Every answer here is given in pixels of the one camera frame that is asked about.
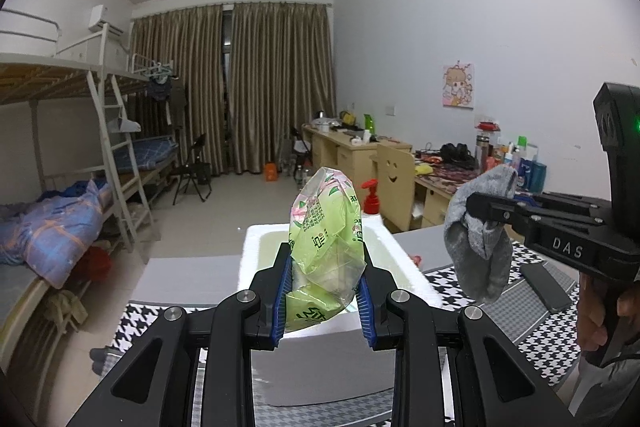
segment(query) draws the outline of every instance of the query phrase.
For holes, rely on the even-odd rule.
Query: curtain rod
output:
[[[144,17],[151,17],[152,15],[162,15],[163,13],[170,13],[170,12],[177,12],[179,10],[187,10],[189,8],[201,8],[203,6],[217,6],[217,5],[222,5],[223,10],[225,10],[225,6],[231,6],[233,7],[234,4],[251,4],[251,3],[284,3],[284,4],[312,4],[314,6],[326,6],[327,8],[333,8],[334,4],[331,2],[307,2],[307,1],[228,1],[228,2],[214,2],[214,3],[207,3],[207,4],[193,4],[191,6],[184,6],[182,8],[176,8],[173,10],[164,10],[161,12],[154,12],[154,13],[149,13],[148,15],[143,15],[140,17],[135,17],[136,19],[142,19]]]

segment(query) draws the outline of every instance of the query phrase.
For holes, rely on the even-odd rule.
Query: smartphone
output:
[[[569,308],[572,300],[562,289],[543,263],[520,265],[520,273],[527,280],[550,313],[558,313]]]

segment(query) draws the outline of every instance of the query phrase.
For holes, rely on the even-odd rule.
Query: wall picture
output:
[[[474,107],[474,65],[444,66],[442,105]]]

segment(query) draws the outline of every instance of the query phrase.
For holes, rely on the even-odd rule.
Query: human hand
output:
[[[618,316],[628,317],[632,329],[640,331],[640,283],[635,283],[618,298],[617,309]],[[576,330],[578,345],[583,351],[596,351],[607,343],[607,330],[602,325],[604,315],[604,304],[593,288],[593,279],[581,273]]]

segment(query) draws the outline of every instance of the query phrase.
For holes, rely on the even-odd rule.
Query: patterned tablecloth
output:
[[[476,171],[468,171],[451,164],[431,165],[431,167],[433,167],[433,174],[421,175],[418,178],[449,194],[455,194],[460,185],[478,177]]]
[[[550,315],[529,284],[520,275],[520,264],[536,263],[543,259],[535,252],[514,242],[513,262],[508,288],[500,298],[490,305],[481,305],[500,329],[525,354],[534,367],[551,386],[562,383],[577,362],[580,350],[575,338],[575,303],[578,286],[575,280],[554,266],[547,269],[569,293],[574,305],[567,311]],[[473,301],[460,289],[452,266],[425,272],[434,289],[444,300],[444,309],[456,311]],[[129,302],[122,314],[104,364],[102,375],[142,335],[162,310],[169,304]],[[184,306],[188,313],[203,308]],[[207,352],[200,350],[200,363],[196,375],[196,393],[192,427],[200,426],[200,406]],[[393,390],[389,389],[359,398],[333,403],[300,407],[273,407],[268,405],[260,393],[260,379],[254,375],[254,410],[256,427],[364,427],[388,426]],[[450,419],[447,427],[454,425]]]

